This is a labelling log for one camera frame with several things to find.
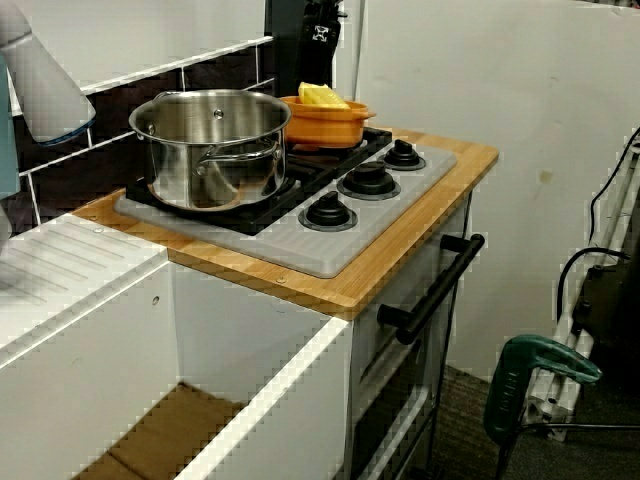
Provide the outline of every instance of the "gray stovetop panel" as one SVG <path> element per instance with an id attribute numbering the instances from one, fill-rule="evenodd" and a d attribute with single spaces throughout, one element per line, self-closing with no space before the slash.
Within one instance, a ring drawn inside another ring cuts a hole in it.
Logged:
<path id="1" fill-rule="evenodd" d="M 393 144 L 388 145 L 367 162 L 381 159 L 392 146 Z M 398 196 L 372 202 L 340 194 L 342 203 L 358 215 L 357 225 L 342 232 L 318 232 L 304 227 L 298 221 L 298 215 L 302 210 L 327 192 L 337 191 L 335 180 L 253 237 L 180 218 L 172 213 L 128 200 L 124 196 L 116 202 L 114 208 L 121 215 L 188 237 L 315 277 L 333 278 L 456 163 L 456 157 L 452 152 L 423 146 L 415 146 L 415 149 L 426 160 L 426 168 L 415 172 L 388 170 L 401 186 Z"/>

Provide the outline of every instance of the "wooden countertop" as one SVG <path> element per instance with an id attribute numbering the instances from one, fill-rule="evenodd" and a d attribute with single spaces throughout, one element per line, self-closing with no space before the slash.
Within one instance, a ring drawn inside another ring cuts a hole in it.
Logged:
<path id="1" fill-rule="evenodd" d="M 316 278 L 118 215 L 113 205 L 123 190 L 96 200 L 74 214 L 161 244 L 168 248 L 172 262 L 352 320 L 498 159 L 498 151 L 486 145 L 407 130 L 388 130 L 394 138 L 453 151 L 458 163 L 335 278 Z"/>

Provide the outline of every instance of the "oven window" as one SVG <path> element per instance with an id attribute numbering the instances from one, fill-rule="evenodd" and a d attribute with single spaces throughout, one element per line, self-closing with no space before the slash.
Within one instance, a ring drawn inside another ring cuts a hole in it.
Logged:
<path id="1" fill-rule="evenodd" d="M 360 419 L 355 429 L 351 479 L 357 479 L 407 403 L 418 378 L 420 348 L 413 348 L 387 385 Z"/>

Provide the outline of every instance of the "dark tile backsplash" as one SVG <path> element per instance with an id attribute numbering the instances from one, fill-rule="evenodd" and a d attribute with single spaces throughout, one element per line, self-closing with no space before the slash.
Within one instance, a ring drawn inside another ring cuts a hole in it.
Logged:
<path id="1" fill-rule="evenodd" d="M 144 146 L 130 135 L 34 172 L 42 221 L 75 210 L 142 177 Z"/>
<path id="2" fill-rule="evenodd" d="M 257 83 L 256 48 L 246 48 L 185 67 L 184 77 L 187 90 L 248 88 Z"/>
<path id="3" fill-rule="evenodd" d="M 2 206 L 11 222 L 13 236 L 31 230 L 36 226 L 36 217 L 27 179 L 21 178 L 20 180 L 20 191 L 15 195 L 0 200 L 0 206 Z"/>
<path id="4" fill-rule="evenodd" d="M 256 71 L 256 58 L 259 72 Z M 178 68 L 90 95 L 89 100 L 96 109 L 96 121 L 90 130 L 93 145 L 131 132 L 131 112 L 153 100 L 157 94 L 167 90 L 182 90 L 182 70 Z M 256 83 L 272 78 L 275 78 L 273 50 L 267 45 L 246 48 L 184 67 L 184 86 L 187 90 L 250 89 L 273 95 L 274 81 L 254 87 Z M 89 137 L 83 134 L 62 145 L 43 148 L 33 141 L 21 116 L 14 117 L 13 121 L 21 172 L 28 173 L 35 167 L 77 154 L 30 172 L 43 223 L 126 187 L 144 175 L 146 145 L 135 135 L 90 148 Z M 28 176 L 21 180 L 22 191 L 0 201 L 12 222 L 14 234 L 23 233 L 36 225 Z"/>
<path id="5" fill-rule="evenodd" d="M 18 167 L 21 172 L 89 147 L 89 137 L 86 133 L 78 135 L 60 145 L 41 147 L 33 140 L 27 127 L 27 122 L 25 122 L 22 115 L 13 117 L 13 128 L 16 136 L 16 149 L 18 151 Z"/>
<path id="6" fill-rule="evenodd" d="M 96 109 L 96 121 L 91 128 L 93 143 L 130 132 L 131 112 L 161 92 L 182 90 L 180 77 L 181 70 L 177 69 L 90 95 L 89 100 Z"/>

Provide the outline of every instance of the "stainless steel pot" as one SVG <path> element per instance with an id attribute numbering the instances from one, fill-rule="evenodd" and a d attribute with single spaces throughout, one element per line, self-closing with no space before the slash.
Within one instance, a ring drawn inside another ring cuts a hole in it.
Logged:
<path id="1" fill-rule="evenodd" d="M 136 108 L 129 124 L 149 141 L 146 180 L 160 201 L 216 212 L 273 195 L 285 175 L 284 127 L 291 110 L 261 93 L 165 92 Z"/>

